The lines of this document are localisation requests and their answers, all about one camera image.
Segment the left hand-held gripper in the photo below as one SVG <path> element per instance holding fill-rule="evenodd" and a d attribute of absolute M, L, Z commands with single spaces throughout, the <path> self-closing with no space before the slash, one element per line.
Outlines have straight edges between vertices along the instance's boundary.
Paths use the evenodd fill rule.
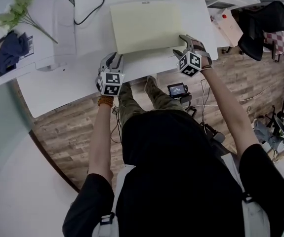
<path fill-rule="evenodd" d="M 98 77 L 96 79 L 96 86 L 98 88 L 98 91 L 101 93 L 101 95 L 104 96 L 118 96 L 125 74 L 112 72 L 109 67 L 112 64 L 116 52 L 108 54 L 106 57 L 104 57 L 101 60 L 100 63 L 100 69 L 98 72 Z M 117 66 L 117 71 L 123 70 L 123 55 L 119 55 Z"/>

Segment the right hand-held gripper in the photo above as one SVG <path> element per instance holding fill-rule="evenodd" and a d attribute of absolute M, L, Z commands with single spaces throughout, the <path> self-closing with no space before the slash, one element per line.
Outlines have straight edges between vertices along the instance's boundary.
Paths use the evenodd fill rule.
<path fill-rule="evenodd" d="M 174 56 L 179 60 L 179 72 L 188 77 L 194 77 L 196 74 L 212 68 L 212 59 L 206 52 L 194 52 L 192 38 L 188 35 L 179 35 L 179 38 L 186 43 L 186 49 L 183 51 L 173 49 Z"/>

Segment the person's right hand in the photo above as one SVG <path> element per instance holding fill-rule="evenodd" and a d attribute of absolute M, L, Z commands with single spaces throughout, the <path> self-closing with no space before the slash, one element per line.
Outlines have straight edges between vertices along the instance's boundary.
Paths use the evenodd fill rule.
<path fill-rule="evenodd" d="M 206 52 L 204 45 L 200 41 L 192 39 L 191 43 L 194 52 Z"/>

